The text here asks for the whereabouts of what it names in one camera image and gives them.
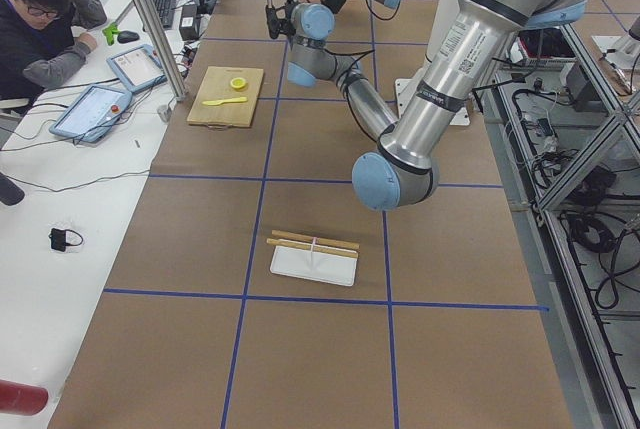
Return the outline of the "white rectangular tray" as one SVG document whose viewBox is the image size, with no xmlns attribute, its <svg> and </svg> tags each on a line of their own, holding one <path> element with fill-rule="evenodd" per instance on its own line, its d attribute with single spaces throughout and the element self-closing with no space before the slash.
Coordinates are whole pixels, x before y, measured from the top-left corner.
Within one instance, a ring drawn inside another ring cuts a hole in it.
<svg viewBox="0 0 640 429">
<path fill-rule="evenodd" d="M 277 246 L 270 264 L 275 275 L 351 287 L 355 282 L 358 254 L 330 254 L 318 250 Z"/>
</svg>

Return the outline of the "bamboo cutting board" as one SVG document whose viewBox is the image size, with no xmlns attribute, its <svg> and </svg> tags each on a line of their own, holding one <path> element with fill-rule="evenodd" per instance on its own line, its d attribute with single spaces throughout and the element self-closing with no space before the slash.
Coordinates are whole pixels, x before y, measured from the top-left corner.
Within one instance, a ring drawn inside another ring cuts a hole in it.
<svg viewBox="0 0 640 429">
<path fill-rule="evenodd" d="M 234 77 L 244 77 L 248 81 L 247 87 L 241 91 L 234 91 L 229 86 L 229 81 Z M 250 127 L 263 77 L 264 70 L 260 68 L 209 66 L 187 116 L 187 123 L 191 126 Z M 246 96 L 248 102 L 217 107 L 201 104 L 204 100 L 239 96 Z"/>
</svg>

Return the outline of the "yellow lemon slice toy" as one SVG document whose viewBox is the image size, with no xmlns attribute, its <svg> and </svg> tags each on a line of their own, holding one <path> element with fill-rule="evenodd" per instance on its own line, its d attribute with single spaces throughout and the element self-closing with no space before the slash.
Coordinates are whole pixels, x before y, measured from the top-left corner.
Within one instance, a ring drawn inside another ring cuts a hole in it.
<svg viewBox="0 0 640 429">
<path fill-rule="evenodd" d="M 234 77 L 229 81 L 229 86 L 234 91 L 241 91 L 247 87 L 248 81 L 244 77 Z"/>
</svg>

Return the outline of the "red cylinder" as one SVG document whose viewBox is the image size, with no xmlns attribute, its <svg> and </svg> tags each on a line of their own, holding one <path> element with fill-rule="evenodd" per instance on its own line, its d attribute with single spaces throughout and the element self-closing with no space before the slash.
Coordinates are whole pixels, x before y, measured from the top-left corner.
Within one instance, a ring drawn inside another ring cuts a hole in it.
<svg viewBox="0 0 640 429">
<path fill-rule="evenodd" d="M 48 391 L 39 386 L 1 380 L 0 391 L 0 410 L 4 414 L 33 416 L 49 402 Z"/>
</svg>

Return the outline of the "black keyboard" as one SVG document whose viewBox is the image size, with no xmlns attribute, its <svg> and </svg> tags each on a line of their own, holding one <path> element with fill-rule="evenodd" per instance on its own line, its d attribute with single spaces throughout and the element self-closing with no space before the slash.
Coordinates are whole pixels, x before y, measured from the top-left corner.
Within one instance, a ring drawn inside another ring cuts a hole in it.
<svg viewBox="0 0 640 429">
<path fill-rule="evenodd" d="M 176 10 L 176 0 L 152 0 L 161 25 L 164 29 L 169 29 L 173 25 Z"/>
</svg>

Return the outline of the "aluminium frame post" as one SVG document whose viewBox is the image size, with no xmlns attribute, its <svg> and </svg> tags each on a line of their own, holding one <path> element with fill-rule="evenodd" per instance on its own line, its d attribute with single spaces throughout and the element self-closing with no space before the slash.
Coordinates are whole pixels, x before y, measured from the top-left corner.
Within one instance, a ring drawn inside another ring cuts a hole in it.
<svg viewBox="0 0 640 429">
<path fill-rule="evenodd" d="M 140 16 L 147 35 L 150 37 L 153 47 L 160 59 L 164 75 L 173 91 L 175 100 L 181 102 L 187 95 L 183 76 L 174 59 L 173 52 L 167 36 L 165 35 L 160 18 L 152 0 L 132 0 Z"/>
</svg>

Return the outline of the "blue teach pendant tablet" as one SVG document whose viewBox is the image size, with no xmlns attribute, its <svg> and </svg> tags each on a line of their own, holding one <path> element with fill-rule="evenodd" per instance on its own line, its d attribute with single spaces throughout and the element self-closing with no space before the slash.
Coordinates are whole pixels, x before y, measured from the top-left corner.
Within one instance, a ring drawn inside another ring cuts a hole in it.
<svg viewBox="0 0 640 429">
<path fill-rule="evenodd" d="M 149 44 L 113 55 L 106 62 L 123 86 L 133 94 L 166 81 L 162 65 Z"/>
</svg>

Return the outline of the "seated person dark jacket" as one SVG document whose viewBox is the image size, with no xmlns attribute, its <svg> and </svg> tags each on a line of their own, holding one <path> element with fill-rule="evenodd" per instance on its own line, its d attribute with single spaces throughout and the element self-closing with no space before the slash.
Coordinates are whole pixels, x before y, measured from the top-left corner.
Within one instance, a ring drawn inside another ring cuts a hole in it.
<svg viewBox="0 0 640 429">
<path fill-rule="evenodd" d="M 1 98 L 32 103 L 63 87 L 97 48 L 100 0 L 1 0 Z"/>
</svg>

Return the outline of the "wooden towel rack rod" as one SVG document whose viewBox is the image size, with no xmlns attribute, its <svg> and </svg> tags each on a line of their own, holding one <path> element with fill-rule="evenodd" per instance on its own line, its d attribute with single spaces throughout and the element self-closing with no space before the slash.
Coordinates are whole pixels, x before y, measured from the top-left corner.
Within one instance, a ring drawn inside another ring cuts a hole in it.
<svg viewBox="0 0 640 429">
<path fill-rule="evenodd" d="M 359 244 L 355 242 L 316 237 L 316 236 L 298 234 L 298 233 L 281 231 L 281 230 L 272 230 L 271 235 L 277 240 L 286 240 L 286 241 L 291 241 L 295 243 L 323 245 L 323 246 L 333 247 L 336 249 L 357 251 L 360 248 Z"/>
</svg>

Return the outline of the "black computer mouse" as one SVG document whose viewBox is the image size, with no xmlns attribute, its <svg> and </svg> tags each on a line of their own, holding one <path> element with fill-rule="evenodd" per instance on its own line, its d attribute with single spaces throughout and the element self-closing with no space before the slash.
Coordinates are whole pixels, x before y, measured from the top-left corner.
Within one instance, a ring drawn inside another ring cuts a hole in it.
<svg viewBox="0 0 640 429">
<path fill-rule="evenodd" d="M 119 44 L 127 44 L 138 41 L 139 39 L 140 35 L 134 31 L 124 30 L 117 34 L 117 41 Z"/>
</svg>

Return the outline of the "yellow plastic knife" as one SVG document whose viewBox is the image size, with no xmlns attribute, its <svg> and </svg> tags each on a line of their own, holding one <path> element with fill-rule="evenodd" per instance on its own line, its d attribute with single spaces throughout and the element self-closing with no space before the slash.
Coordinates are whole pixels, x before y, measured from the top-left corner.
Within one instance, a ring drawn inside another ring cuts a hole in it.
<svg viewBox="0 0 640 429">
<path fill-rule="evenodd" d="M 248 102 L 248 98 L 246 96 L 239 96 L 224 99 L 204 100 L 201 104 L 204 106 L 217 107 L 224 104 L 240 104 L 245 102 Z"/>
</svg>

